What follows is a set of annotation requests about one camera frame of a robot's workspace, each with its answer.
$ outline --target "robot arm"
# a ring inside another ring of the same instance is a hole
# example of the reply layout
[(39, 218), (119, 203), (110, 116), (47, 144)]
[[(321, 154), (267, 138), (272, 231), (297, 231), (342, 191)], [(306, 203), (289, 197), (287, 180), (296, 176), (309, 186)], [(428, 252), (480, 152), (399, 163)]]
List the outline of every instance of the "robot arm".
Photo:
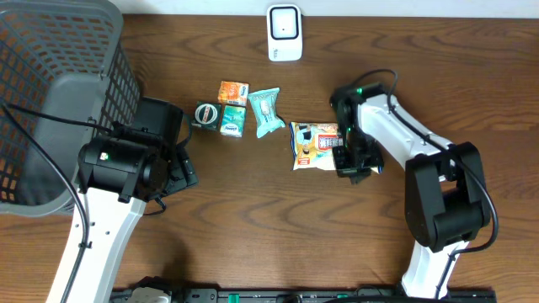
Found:
[(67, 302), (109, 301), (125, 246), (146, 203), (198, 183), (184, 149), (188, 140), (176, 144), (183, 118), (172, 104), (143, 98), (131, 127), (115, 125), (109, 136), (98, 135), (83, 146), (78, 196), (90, 222), (88, 245), (76, 262), (83, 223), (75, 209), (47, 302), (60, 302), (69, 287)]
[[(394, 110), (413, 128), (460, 157), (484, 183), (475, 146), (470, 143), (455, 146), (421, 125), (400, 106), (395, 96), (391, 96), (391, 101)], [(455, 265), (452, 263), (444, 273), (450, 253), (465, 248), (478, 230), (488, 224), (489, 213), (483, 207), (483, 196), (454, 162), (397, 119), (388, 108), (387, 91), (380, 83), (363, 88), (339, 88), (330, 103), (337, 114), (341, 134), (346, 134), (348, 142), (334, 148), (339, 176), (350, 177), (357, 183), (370, 175), (372, 168), (383, 166), (376, 142), (406, 172), (405, 216), (416, 242), (401, 283), (404, 292), (423, 298), (445, 296)], [(456, 181), (456, 187), (444, 193), (440, 182), (446, 180)]]

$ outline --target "wooden table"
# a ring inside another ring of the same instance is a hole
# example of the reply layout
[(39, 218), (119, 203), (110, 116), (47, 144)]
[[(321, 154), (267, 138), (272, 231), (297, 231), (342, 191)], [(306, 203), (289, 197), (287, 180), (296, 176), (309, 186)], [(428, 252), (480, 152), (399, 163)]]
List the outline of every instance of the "wooden table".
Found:
[[(499, 240), (459, 259), (451, 286), (539, 301), (539, 21), (305, 17), (303, 26), (303, 57), (290, 63), (268, 60), (262, 17), (126, 16), (123, 46), (148, 96), (193, 113), (197, 101), (216, 101), (221, 80), (279, 87), (286, 122), (335, 121), (336, 87), (373, 68), (398, 70), (396, 95), (410, 114), (478, 147), (499, 211)], [(291, 171), (290, 132), (257, 139), (255, 129), (249, 105), (242, 139), (195, 130), (188, 150), (200, 184), (167, 198), (165, 214), (141, 219), (116, 286), (154, 275), (223, 288), (401, 279), (414, 240), (396, 162), (385, 153), (384, 173), (353, 186), (335, 172)], [(1, 301), (46, 298), (69, 222), (2, 216)]]

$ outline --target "wall-mounted sensor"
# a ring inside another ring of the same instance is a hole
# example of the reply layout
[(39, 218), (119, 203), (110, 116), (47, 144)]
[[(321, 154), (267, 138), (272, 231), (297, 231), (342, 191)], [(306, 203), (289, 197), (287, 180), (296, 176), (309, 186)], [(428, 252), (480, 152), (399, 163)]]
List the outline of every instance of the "wall-mounted sensor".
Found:
[(293, 4), (272, 5), (267, 12), (268, 57), (294, 61), (302, 57), (302, 12)]

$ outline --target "white wall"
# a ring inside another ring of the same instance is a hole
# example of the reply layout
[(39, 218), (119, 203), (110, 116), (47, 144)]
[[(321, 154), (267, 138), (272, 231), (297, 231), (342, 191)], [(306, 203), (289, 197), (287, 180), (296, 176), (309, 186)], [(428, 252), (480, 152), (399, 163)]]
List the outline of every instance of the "white wall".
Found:
[(110, 0), (122, 13), (265, 15), (294, 3), (306, 16), (539, 18), (539, 0)]

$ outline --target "gray plastic basket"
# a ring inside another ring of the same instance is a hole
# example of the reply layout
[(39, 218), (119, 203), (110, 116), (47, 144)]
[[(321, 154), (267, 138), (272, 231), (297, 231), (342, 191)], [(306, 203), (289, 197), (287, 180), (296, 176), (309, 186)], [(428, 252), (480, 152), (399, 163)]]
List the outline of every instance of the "gray plastic basket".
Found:
[[(0, 100), (62, 118), (130, 124), (139, 87), (107, 1), (1, 1)], [(93, 129), (12, 112), (72, 180)], [(0, 114), (0, 214), (72, 210), (61, 180)]]

